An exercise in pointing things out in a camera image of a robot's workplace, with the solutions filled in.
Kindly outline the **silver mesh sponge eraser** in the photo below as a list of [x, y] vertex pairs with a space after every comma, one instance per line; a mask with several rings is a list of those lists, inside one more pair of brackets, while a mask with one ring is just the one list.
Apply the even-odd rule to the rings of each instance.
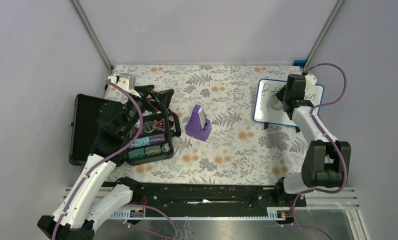
[[274, 110], [274, 111], [280, 111], [283, 109], [283, 103], [282, 101], [280, 101], [276, 95], [273, 95], [270, 97], [269, 100], [270, 103], [270, 107]]

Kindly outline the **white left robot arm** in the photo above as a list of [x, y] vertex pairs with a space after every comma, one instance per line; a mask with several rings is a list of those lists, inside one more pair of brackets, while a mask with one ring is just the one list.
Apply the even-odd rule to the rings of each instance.
[[140, 96], [123, 91], [129, 102], [104, 103], [97, 117], [98, 134], [84, 169], [63, 203], [52, 215], [43, 215], [37, 223], [51, 240], [91, 240], [95, 231], [114, 212], [125, 205], [147, 208], [139, 204], [144, 198], [141, 184], [129, 177], [117, 181], [113, 191], [97, 204], [92, 202], [111, 171], [123, 160], [122, 154], [139, 137], [136, 123], [143, 124], [143, 112], [158, 109], [168, 113], [173, 89], [156, 92], [151, 85], [137, 86]]

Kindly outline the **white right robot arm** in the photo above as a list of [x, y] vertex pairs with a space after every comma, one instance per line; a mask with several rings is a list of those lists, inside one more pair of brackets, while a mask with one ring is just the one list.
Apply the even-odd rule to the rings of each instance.
[[276, 95], [283, 111], [308, 143], [300, 173], [281, 179], [283, 187], [273, 193], [274, 201], [280, 206], [288, 205], [294, 194], [339, 193], [348, 180], [351, 145], [338, 140], [325, 127], [315, 112], [317, 107], [305, 98], [306, 87], [305, 75], [290, 74]]

